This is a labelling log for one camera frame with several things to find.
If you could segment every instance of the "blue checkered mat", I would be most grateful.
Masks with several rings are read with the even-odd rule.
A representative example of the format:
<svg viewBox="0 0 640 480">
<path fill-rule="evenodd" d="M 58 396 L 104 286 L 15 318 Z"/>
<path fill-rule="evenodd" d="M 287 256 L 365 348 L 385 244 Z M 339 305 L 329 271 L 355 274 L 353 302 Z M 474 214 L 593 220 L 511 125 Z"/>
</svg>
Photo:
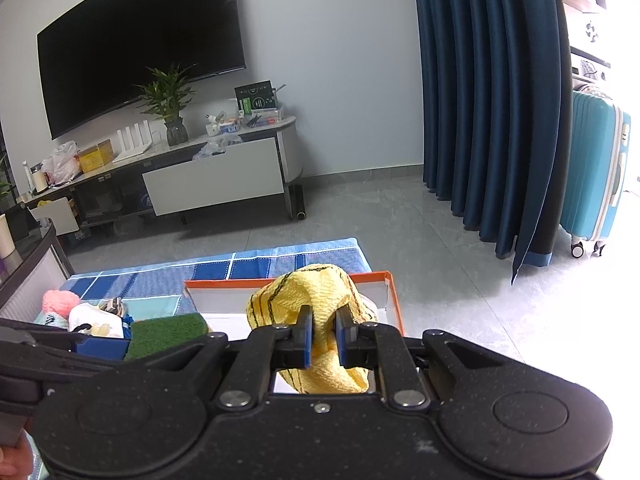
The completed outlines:
<svg viewBox="0 0 640 480">
<path fill-rule="evenodd" d="M 195 312 L 190 298 L 183 295 L 186 280 L 277 278 L 309 264 L 335 264 L 349 273 L 371 270 L 357 240 L 348 238 L 75 274 L 62 289 L 90 303 L 120 297 L 130 315 L 141 320 Z"/>
</svg>

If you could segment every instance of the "cardboard box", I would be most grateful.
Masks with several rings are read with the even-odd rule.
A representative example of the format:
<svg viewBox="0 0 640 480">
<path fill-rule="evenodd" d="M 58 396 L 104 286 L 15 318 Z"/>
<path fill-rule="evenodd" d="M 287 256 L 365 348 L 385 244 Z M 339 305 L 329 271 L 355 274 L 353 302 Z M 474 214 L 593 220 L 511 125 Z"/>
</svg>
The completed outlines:
<svg viewBox="0 0 640 480">
<path fill-rule="evenodd" d="M 390 272 L 350 274 L 358 292 L 367 296 L 378 308 L 378 320 L 395 326 L 404 335 L 404 324 L 398 304 L 394 278 Z M 184 282 L 186 293 L 197 311 L 217 332 L 225 332 L 229 340 L 245 339 L 251 331 L 246 320 L 246 304 L 273 279 L 264 280 L 194 280 Z"/>
<path fill-rule="evenodd" d="M 80 167 L 83 173 L 97 170 L 113 160 L 113 147 L 110 140 L 104 140 L 79 153 Z"/>
<path fill-rule="evenodd" d="M 251 85 L 239 86 L 235 88 L 236 99 L 238 100 L 238 110 L 250 115 L 252 110 L 262 110 L 264 108 L 276 108 L 277 102 L 271 87 L 271 81 L 261 81 Z"/>
</svg>

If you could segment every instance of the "suitcase handle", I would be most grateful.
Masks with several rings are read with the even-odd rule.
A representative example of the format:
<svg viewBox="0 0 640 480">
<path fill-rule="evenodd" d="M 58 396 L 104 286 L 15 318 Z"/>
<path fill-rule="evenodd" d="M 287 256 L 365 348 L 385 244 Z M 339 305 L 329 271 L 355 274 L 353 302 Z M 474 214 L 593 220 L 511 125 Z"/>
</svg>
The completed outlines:
<svg viewBox="0 0 640 480">
<path fill-rule="evenodd" d="M 624 177 L 626 170 L 626 153 L 620 153 L 618 157 L 618 170 L 616 171 L 616 190 L 611 197 L 611 202 L 609 205 L 611 207 L 616 207 L 618 205 L 618 201 L 620 200 L 620 195 L 622 194 L 622 178 Z"/>
</svg>

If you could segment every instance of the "light blue suitcase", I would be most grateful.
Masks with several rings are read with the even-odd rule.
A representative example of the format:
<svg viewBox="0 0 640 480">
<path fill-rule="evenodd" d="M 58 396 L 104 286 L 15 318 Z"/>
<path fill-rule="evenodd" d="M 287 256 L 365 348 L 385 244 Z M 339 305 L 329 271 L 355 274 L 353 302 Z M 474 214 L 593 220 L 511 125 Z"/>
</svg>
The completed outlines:
<svg viewBox="0 0 640 480">
<path fill-rule="evenodd" d="M 569 177 L 560 223 L 572 236 L 574 258 L 583 240 L 602 255 L 620 204 L 631 118 L 612 100 L 574 92 L 574 130 Z"/>
</svg>

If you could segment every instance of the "yellow box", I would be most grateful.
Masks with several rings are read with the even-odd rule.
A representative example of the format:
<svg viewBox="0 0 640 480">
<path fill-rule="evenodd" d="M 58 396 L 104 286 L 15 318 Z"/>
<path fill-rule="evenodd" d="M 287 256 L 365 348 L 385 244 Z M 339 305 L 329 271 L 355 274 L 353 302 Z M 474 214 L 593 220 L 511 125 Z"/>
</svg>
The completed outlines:
<svg viewBox="0 0 640 480">
<path fill-rule="evenodd" d="M 83 173 L 97 170 L 113 160 L 113 147 L 110 140 L 105 140 L 80 152 L 80 167 Z"/>
</svg>

